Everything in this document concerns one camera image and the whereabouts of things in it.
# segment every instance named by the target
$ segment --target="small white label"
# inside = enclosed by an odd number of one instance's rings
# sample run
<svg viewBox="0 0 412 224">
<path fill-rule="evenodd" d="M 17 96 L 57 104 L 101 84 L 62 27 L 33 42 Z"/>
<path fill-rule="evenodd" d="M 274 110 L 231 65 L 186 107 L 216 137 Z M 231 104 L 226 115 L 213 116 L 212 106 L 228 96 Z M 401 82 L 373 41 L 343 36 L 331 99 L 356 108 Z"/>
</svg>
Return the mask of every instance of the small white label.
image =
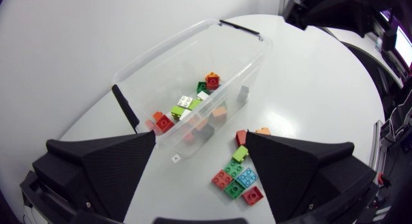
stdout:
<svg viewBox="0 0 412 224">
<path fill-rule="evenodd" d="M 174 155 L 174 156 L 172 157 L 172 161 L 173 161 L 174 163 L 177 163 L 180 159 L 181 159 L 181 158 L 180 158 L 179 154 L 176 154 L 176 155 Z"/>
</svg>

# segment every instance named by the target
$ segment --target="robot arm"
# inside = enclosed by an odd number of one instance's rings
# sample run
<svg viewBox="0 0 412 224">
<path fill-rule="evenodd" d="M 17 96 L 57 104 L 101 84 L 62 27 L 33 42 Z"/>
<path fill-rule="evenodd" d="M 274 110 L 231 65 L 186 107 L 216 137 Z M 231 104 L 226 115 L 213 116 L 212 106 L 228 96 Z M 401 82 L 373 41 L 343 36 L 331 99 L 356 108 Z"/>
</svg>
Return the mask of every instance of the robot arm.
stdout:
<svg viewBox="0 0 412 224">
<path fill-rule="evenodd" d="M 379 25 L 387 36 L 386 50 L 395 46 L 396 31 L 379 14 L 392 12 L 412 34 L 411 0 L 289 0 L 283 17 L 285 21 L 302 30 L 308 25 L 350 30 L 361 37 Z"/>
</svg>

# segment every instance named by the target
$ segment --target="white wall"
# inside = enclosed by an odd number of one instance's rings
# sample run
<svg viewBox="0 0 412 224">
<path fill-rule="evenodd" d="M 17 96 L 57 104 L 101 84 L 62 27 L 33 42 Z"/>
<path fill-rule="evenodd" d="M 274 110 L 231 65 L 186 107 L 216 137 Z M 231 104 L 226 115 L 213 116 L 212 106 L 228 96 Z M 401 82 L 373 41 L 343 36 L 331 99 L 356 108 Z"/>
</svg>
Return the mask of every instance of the white wall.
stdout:
<svg viewBox="0 0 412 224">
<path fill-rule="evenodd" d="M 279 0 L 4 0 L 0 189 L 22 221 L 31 163 L 110 89 L 113 75 L 208 18 L 277 14 Z"/>
</svg>

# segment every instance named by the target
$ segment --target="transparent plastic container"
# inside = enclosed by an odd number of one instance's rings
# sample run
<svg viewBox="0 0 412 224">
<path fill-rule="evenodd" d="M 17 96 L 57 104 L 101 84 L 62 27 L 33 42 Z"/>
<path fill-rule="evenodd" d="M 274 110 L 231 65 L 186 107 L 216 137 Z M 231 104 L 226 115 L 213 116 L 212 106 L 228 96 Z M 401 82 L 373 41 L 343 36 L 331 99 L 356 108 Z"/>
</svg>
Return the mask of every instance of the transparent plastic container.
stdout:
<svg viewBox="0 0 412 224">
<path fill-rule="evenodd" d="M 161 111 L 174 122 L 156 136 L 156 147 L 173 147 L 182 157 L 193 155 L 241 106 L 247 102 L 258 69 L 271 49 L 269 38 L 224 21 L 202 21 L 149 50 L 120 70 L 114 83 L 140 120 L 136 130 L 149 131 L 145 121 Z M 215 72 L 220 87 L 183 120 L 170 110 L 182 95 L 197 98 L 198 82 Z M 223 106 L 226 117 L 212 112 Z"/>
</svg>

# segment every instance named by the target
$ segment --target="white table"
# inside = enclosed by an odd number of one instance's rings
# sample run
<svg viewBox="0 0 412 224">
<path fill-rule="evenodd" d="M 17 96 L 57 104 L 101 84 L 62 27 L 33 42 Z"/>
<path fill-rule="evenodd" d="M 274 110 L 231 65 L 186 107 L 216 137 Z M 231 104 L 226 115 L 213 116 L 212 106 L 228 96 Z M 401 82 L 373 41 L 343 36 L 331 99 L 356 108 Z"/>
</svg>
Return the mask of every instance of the white table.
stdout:
<svg viewBox="0 0 412 224">
<path fill-rule="evenodd" d="M 398 84 L 400 88 L 404 86 L 402 80 L 393 72 L 393 70 L 388 66 L 382 55 L 375 49 L 375 43 L 378 37 L 373 33 L 367 33 L 363 38 L 357 35 L 355 32 L 342 30 L 338 28 L 326 28 L 332 35 L 334 35 L 338 40 L 352 44 L 366 53 L 370 54 L 372 57 L 378 60 L 382 67 L 392 76 L 393 80 Z"/>
<path fill-rule="evenodd" d="M 156 217 L 225 219 L 273 223 L 266 198 L 249 207 L 231 200 L 211 183 L 236 149 L 240 129 L 268 127 L 273 135 L 324 143 L 351 141 L 354 155 L 369 162 L 373 124 L 384 120 L 379 94 L 368 72 L 337 39 L 308 27 L 286 24 L 282 17 L 246 15 L 229 19 L 271 38 L 272 52 L 263 63 L 249 102 L 191 158 L 173 163 L 171 149 L 154 150 L 130 204 L 126 223 L 151 223 Z M 108 125 L 103 120 L 109 118 Z M 83 140 L 132 133 L 109 93 L 62 137 Z M 90 125 L 99 120 L 100 125 Z M 250 158 L 245 168 L 254 166 Z M 261 190 L 260 181 L 256 182 Z"/>
</svg>

